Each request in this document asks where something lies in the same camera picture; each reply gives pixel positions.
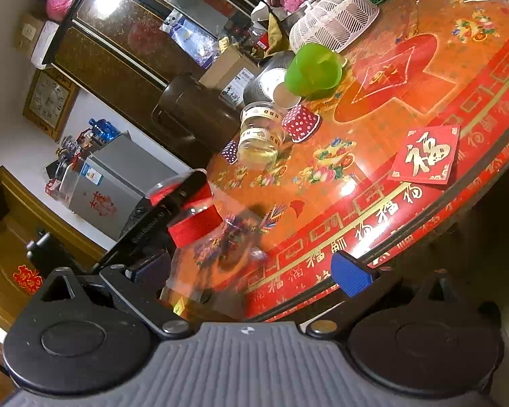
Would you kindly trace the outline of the clear cup with red band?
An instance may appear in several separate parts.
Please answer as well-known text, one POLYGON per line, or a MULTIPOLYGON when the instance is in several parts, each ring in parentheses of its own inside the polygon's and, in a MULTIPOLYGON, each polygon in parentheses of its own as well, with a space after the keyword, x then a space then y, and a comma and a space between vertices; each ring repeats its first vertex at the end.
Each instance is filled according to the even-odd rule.
MULTIPOLYGON (((152 206, 177 189, 182 181, 195 172, 207 177, 204 169, 190 170, 181 175, 175 175, 153 186, 146 197, 152 206)), ((214 195, 208 180, 205 179, 201 188, 192 194, 180 207, 177 217, 168 225, 168 232, 178 249, 192 245, 198 240, 208 236, 223 223, 213 201, 214 195)))

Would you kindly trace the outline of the green plastic cup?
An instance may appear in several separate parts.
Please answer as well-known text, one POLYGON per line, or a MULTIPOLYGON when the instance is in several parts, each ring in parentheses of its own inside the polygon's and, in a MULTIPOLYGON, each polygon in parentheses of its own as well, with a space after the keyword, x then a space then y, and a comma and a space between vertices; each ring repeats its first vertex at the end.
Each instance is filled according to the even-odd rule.
POLYGON ((288 91, 299 97, 318 97, 335 89, 342 78, 347 59, 316 43, 298 50, 285 74, 288 91))

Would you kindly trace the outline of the steel colander bowl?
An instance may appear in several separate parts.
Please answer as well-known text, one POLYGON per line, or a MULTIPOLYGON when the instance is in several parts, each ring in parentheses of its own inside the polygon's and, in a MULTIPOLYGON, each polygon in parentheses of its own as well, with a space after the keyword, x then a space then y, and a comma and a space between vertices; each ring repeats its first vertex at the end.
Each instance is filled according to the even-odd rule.
POLYGON ((243 90, 243 104, 274 100, 276 87, 285 81, 288 67, 295 57, 293 51, 276 53, 270 57, 259 75, 247 84, 243 90))

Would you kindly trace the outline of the white mesh food cover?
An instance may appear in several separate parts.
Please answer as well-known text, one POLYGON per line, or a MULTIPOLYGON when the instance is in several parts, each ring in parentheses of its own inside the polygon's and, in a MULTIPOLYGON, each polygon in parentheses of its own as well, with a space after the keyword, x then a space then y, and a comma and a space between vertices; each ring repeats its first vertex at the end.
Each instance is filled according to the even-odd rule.
POLYGON ((370 0, 320 0, 308 4, 304 16, 291 28, 288 41, 297 53, 308 43, 320 44, 335 53, 360 37, 375 21, 380 9, 370 0))

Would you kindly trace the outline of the red fu paper card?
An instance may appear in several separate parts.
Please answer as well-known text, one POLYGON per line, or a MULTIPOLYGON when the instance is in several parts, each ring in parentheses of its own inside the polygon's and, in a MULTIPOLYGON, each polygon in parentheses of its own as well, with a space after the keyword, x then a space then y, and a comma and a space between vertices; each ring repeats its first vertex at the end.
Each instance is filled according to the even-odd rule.
POLYGON ((408 131, 387 178, 416 184, 447 185, 459 138, 459 126, 408 131))

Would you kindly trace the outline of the red polka dot cupcake liner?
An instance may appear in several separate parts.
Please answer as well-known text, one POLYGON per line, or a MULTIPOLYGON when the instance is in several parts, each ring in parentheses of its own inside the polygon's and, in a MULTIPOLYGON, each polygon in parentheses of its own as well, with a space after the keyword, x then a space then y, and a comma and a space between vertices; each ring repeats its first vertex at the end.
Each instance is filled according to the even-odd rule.
POLYGON ((301 143, 312 136, 319 128, 322 119, 306 106, 297 105, 289 109, 282 119, 281 127, 294 143, 301 143))

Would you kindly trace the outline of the purple polka dot cupcake liner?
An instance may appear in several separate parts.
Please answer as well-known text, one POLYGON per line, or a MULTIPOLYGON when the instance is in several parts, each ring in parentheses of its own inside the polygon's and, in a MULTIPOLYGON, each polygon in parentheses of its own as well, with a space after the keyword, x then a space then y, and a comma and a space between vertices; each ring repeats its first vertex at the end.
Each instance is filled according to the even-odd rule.
POLYGON ((221 151, 221 155, 228 164, 234 164, 238 161, 237 152, 237 141, 229 141, 221 151))

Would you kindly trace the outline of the white paper cup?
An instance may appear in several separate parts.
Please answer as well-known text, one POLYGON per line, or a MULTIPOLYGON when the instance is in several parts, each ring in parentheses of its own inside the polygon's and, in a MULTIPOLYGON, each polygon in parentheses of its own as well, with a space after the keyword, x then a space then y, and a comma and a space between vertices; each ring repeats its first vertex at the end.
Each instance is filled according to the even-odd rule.
POLYGON ((292 109, 301 103, 301 97, 292 94, 284 82, 275 87, 272 97, 273 102, 281 109, 292 109))

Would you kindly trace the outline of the wooden wall clock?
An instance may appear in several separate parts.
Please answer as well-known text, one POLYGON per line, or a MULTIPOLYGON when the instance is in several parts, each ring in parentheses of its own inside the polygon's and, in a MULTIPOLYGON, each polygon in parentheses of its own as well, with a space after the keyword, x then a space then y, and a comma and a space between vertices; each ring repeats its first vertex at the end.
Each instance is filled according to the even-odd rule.
POLYGON ((23 116, 53 141, 62 136, 80 87, 55 67, 36 70, 23 106, 23 116))

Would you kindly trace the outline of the cardboard box with label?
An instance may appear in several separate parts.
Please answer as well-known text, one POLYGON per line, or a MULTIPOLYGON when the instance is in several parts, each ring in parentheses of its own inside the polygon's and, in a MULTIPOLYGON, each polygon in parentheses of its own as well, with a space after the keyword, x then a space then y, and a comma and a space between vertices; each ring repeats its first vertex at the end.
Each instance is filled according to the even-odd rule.
POLYGON ((260 73, 260 68, 230 46, 212 63, 199 83, 219 92, 221 99, 235 109, 243 107, 243 91, 260 73))

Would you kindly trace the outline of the small silver refrigerator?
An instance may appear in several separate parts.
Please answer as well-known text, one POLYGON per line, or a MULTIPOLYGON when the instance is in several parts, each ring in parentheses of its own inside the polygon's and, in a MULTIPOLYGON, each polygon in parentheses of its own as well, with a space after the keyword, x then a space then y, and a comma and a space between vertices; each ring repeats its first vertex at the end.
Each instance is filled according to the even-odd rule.
POLYGON ((57 200, 114 241, 147 210, 151 188, 187 170, 167 150, 149 152, 127 133, 104 145, 67 136, 58 161, 57 200))

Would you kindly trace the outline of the blue white snack bag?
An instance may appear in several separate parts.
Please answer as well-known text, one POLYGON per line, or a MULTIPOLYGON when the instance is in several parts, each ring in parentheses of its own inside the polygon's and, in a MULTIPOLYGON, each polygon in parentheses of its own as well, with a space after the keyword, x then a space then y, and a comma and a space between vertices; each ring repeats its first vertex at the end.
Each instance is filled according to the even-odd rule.
POLYGON ((164 19, 160 30, 203 69, 208 69, 217 57, 217 40, 176 9, 164 19))

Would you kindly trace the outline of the brown plastic pitcher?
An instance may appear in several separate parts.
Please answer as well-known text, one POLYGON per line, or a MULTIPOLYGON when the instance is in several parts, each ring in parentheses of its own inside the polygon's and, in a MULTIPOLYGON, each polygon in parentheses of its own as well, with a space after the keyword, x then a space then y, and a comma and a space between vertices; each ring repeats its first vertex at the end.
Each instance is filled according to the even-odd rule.
POLYGON ((192 75, 167 85, 151 121, 170 152, 192 168, 205 168, 239 131, 240 113, 192 75))

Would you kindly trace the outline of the clear glass jar with labels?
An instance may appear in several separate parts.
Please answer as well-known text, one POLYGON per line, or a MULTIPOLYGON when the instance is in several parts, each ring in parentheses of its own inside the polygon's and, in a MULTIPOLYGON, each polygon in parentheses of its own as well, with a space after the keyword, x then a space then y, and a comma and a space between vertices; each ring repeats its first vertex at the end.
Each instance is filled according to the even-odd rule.
POLYGON ((238 161, 258 170, 273 166, 285 141, 283 110, 271 102, 256 101, 244 107, 241 119, 238 161))

